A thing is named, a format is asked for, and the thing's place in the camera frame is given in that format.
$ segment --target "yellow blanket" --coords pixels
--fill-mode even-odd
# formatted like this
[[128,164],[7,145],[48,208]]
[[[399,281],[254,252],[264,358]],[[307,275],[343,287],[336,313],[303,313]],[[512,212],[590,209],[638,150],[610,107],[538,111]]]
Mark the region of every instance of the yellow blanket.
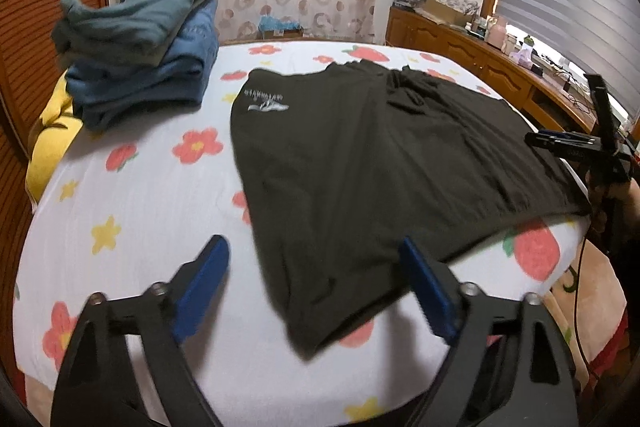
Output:
[[82,127],[74,118],[72,98],[66,92],[65,73],[60,76],[46,107],[31,128],[26,189],[34,203],[40,202],[49,180]]

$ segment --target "cable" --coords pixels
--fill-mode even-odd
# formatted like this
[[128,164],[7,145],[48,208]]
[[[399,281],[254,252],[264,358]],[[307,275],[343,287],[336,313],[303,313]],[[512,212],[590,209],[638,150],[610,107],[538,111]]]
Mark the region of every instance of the cable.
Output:
[[[607,189],[605,190],[602,196],[602,201],[607,199],[608,194],[609,194],[609,187],[607,187]],[[597,217],[597,215],[600,213],[601,207],[602,206],[599,206],[596,212],[593,214],[594,217]],[[582,240],[582,247],[580,248],[580,255],[578,256],[578,269],[576,270],[576,275],[575,275],[574,332],[575,332],[575,342],[578,344],[578,350],[580,351],[580,356],[582,357],[582,361],[584,362],[584,365],[587,367],[588,373],[593,378],[595,378],[597,383],[600,381],[600,377],[594,372],[594,370],[591,368],[591,365],[589,365],[589,362],[587,361],[587,357],[584,354],[584,350],[582,349],[582,344],[580,343],[580,335],[578,334],[578,289],[580,287],[580,270],[582,269],[582,255],[584,254],[584,247],[587,244],[587,235],[589,234],[592,228],[593,228],[593,219],[591,219],[589,228],[584,233],[584,238]]]

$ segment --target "bed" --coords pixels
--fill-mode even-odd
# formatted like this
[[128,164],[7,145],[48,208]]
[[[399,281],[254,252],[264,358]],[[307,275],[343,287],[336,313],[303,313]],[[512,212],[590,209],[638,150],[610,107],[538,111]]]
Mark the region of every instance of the bed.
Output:
[[[311,360],[294,352],[267,298],[231,147],[230,109],[249,71],[308,73],[360,58],[500,98],[437,55],[346,42],[254,42],[220,48],[200,110],[169,108],[104,134],[80,132],[34,214],[15,286],[17,365],[41,421],[87,296],[123,298],[168,280],[215,233],[230,243],[229,275],[184,352],[225,425],[255,425],[256,418],[279,427],[340,425],[396,409],[428,388],[447,347],[430,333],[412,294]],[[194,154],[196,142],[206,146]],[[506,253],[507,231],[458,258],[453,272],[491,295],[545,294],[574,259],[588,220],[544,221],[560,253],[548,259],[544,280]],[[142,346],[132,340],[129,349],[150,416],[166,423]]]

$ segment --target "desk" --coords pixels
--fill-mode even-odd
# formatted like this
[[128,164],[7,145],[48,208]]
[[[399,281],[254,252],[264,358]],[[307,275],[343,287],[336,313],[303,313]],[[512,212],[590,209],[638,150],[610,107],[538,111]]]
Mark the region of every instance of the desk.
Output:
[[486,42],[416,13],[389,11],[386,44],[455,60],[541,127],[590,133],[595,124],[594,114],[580,110],[551,76],[541,78]]

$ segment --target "red flower print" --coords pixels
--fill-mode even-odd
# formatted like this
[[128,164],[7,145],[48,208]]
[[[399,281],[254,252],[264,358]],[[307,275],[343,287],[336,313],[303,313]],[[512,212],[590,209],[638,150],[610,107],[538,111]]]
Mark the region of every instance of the red flower print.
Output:
[[364,345],[373,332],[373,319],[362,325],[357,330],[349,333],[346,337],[338,341],[342,347],[360,347]]
[[64,302],[56,302],[51,310],[51,329],[42,338],[42,350],[56,364],[60,370],[62,358],[65,356],[66,346],[76,327],[77,317],[69,317],[69,311]]
[[220,80],[242,80],[244,77],[246,77],[246,71],[238,70],[223,74]]
[[431,76],[437,76],[442,80],[448,80],[449,82],[453,82],[454,84],[457,84],[456,79],[453,78],[452,76],[449,76],[448,74],[439,73],[436,70],[428,70],[427,73],[429,73]]
[[124,164],[136,156],[138,156],[136,146],[132,143],[127,143],[111,151],[105,167],[108,171],[120,172]]
[[440,63],[440,59],[430,55],[428,53],[421,53],[420,57],[424,58],[424,60],[428,60],[429,62],[437,62]]
[[314,60],[320,62],[321,64],[329,64],[330,62],[335,62],[331,57],[327,57],[326,55],[318,55],[318,57],[314,57]]
[[180,158],[180,163],[196,163],[203,154],[218,154],[223,145],[216,140],[218,131],[209,127],[204,131],[187,131],[182,135],[182,143],[171,149],[174,156]]
[[234,197],[231,199],[231,202],[234,206],[238,206],[239,208],[244,208],[244,212],[242,213],[242,220],[250,225],[251,224],[251,216],[249,216],[249,208],[246,204],[246,198],[244,197],[244,192],[236,192]]
[[282,51],[280,48],[276,48],[271,44],[263,44],[257,48],[249,48],[250,55],[273,55],[280,51]]

